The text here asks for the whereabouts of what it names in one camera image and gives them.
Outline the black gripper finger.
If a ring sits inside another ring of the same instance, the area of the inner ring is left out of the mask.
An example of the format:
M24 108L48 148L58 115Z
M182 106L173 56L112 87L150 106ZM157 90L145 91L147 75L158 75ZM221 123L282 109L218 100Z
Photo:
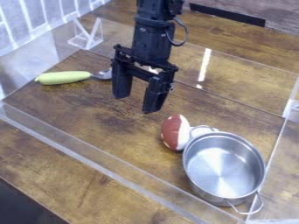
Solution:
M118 99L130 96L133 79L130 67L115 60L112 62L112 93Z
M150 84L145 92L143 112L146 114L154 113L162 109L170 89L170 82L165 81L159 75L150 79Z

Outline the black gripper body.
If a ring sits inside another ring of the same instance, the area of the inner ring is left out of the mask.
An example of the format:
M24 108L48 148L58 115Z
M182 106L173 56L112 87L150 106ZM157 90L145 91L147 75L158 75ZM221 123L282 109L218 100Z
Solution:
M171 86L174 85L174 75L179 68L169 61L154 61L151 59L142 59L137 57L133 50L122 45L115 45L115 57L116 60L124 63L130 67L130 73L133 78L139 78L150 83L150 79L159 75L165 81L169 81Z

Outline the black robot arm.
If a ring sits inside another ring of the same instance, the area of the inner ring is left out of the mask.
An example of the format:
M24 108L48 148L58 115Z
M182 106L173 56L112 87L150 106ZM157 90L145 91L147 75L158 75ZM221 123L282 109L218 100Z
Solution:
M137 0L135 33L130 48L115 45L112 59L112 93L120 99L131 94L133 80L149 82L145 92L143 112L157 112L174 89L174 75L179 68L169 62L174 42L175 24L187 26L177 17L183 13L185 0Z

